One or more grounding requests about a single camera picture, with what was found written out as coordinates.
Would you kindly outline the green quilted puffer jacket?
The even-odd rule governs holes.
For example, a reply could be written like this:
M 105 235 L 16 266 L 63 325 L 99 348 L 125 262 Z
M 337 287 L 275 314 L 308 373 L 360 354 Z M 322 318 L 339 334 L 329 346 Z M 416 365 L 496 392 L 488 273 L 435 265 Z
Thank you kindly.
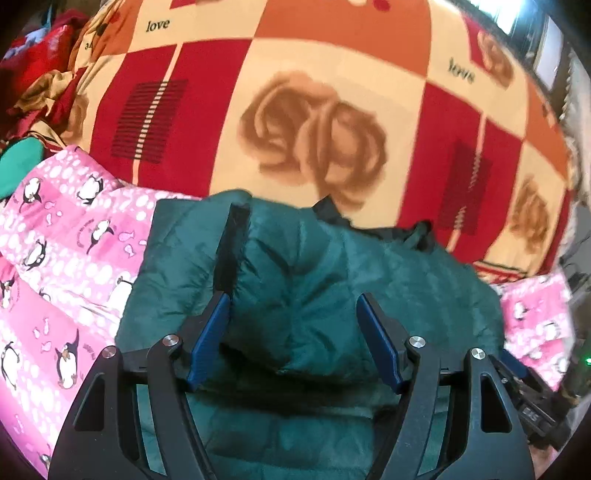
M 364 293 L 445 360 L 503 347 L 496 293 L 429 226 L 363 232 L 228 191 L 157 202 L 118 348 L 150 347 L 204 311 L 216 267 L 231 318 L 211 375 L 187 403 L 221 479 L 367 475 L 398 398 L 356 320 Z

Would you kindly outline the red clothes pile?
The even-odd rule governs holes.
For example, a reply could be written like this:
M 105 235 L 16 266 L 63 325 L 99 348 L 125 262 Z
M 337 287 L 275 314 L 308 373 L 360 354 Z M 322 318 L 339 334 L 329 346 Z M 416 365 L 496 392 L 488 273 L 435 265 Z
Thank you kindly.
M 78 93 L 86 73 L 74 65 L 89 21 L 69 9 L 55 18 L 43 39 L 1 60 L 1 149 L 33 136 L 50 145 L 81 136 L 87 100 Z

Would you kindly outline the pink penguin blanket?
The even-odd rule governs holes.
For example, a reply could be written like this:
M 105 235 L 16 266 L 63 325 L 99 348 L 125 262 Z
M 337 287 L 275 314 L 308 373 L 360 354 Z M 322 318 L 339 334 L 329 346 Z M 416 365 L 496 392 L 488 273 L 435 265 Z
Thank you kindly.
M 70 146 L 37 165 L 1 208 L 1 424 L 38 475 L 47 475 L 76 393 L 114 340 L 164 198 Z

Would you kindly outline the teal green garment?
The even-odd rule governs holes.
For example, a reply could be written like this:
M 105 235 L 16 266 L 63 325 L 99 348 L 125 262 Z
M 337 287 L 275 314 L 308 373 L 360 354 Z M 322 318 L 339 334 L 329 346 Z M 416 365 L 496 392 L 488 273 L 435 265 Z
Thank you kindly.
M 34 137 L 28 137 L 12 144 L 2 155 L 0 162 L 0 197 L 10 197 L 42 160 L 43 144 Z

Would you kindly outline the red orange rose blanket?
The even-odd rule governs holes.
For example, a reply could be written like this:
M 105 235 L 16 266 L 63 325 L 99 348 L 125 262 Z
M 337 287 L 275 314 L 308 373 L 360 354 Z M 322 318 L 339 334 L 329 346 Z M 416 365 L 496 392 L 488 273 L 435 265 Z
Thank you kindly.
M 129 183 L 428 220 L 491 282 L 557 262 L 564 135 L 500 35 L 449 1 L 110 1 L 69 65 L 63 141 Z

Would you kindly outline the window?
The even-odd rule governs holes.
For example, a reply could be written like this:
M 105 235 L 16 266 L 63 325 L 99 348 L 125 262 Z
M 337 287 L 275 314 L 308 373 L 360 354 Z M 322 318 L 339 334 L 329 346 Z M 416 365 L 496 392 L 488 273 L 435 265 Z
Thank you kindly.
M 535 74 L 558 118 L 566 120 L 590 82 L 590 3 L 473 1 L 471 8 L 496 28 Z

